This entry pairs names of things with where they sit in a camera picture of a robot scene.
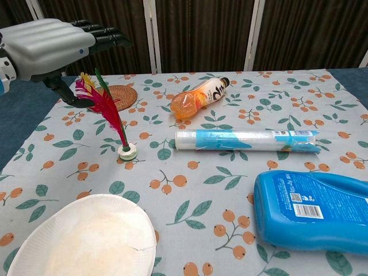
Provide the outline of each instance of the robotic hand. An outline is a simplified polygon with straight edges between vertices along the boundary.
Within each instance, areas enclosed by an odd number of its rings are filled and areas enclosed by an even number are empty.
[[[0,95],[18,78],[44,82],[76,108],[93,106],[93,101],[74,96],[62,81],[62,72],[70,63],[114,45],[132,43],[119,30],[86,20],[42,19],[0,29]]]

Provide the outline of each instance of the table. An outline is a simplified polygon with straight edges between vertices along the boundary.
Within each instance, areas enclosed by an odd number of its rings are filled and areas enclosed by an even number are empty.
[[[191,120],[176,121],[170,114],[172,97],[213,76],[231,81],[225,97]],[[257,238],[254,225],[252,188],[264,171],[329,171],[368,180],[368,111],[328,71],[105,79],[138,92],[136,103],[120,112],[128,140],[137,143],[137,159],[117,160],[118,135],[101,115],[58,102],[1,172],[0,191],[6,194],[0,193],[0,198],[5,196],[0,206],[0,275],[5,275],[17,249],[38,225],[76,198],[96,193],[123,196],[147,212],[158,240],[154,276],[211,271],[212,275],[368,274],[366,257],[274,248]],[[174,149],[177,129],[229,127],[318,130],[321,152]],[[346,163],[345,158],[352,160]],[[214,175],[221,177],[208,184]],[[224,229],[229,238],[222,234]]]

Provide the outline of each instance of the plastic wrap roll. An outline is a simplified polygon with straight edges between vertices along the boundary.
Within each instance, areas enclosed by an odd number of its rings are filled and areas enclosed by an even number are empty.
[[[178,150],[302,151],[319,152],[317,131],[176,131]]]

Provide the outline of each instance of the orange juice bottle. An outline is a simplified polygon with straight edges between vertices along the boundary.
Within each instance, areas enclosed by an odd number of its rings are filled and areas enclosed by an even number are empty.
[[[171,101],[171,111],[176,119],[189,118],[202,106],[218,101],[229,84],[228,78],[210,78],[192,90],[176,95]]]

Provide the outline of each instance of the blue table surface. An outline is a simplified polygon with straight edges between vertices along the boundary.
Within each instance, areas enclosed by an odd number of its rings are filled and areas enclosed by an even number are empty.
[[[328,70],[368,109],[368,68]],[[70,85],[75,76],[63,77]],[[0,171],[59,99],[44,84],[16,80],[0,97]]]

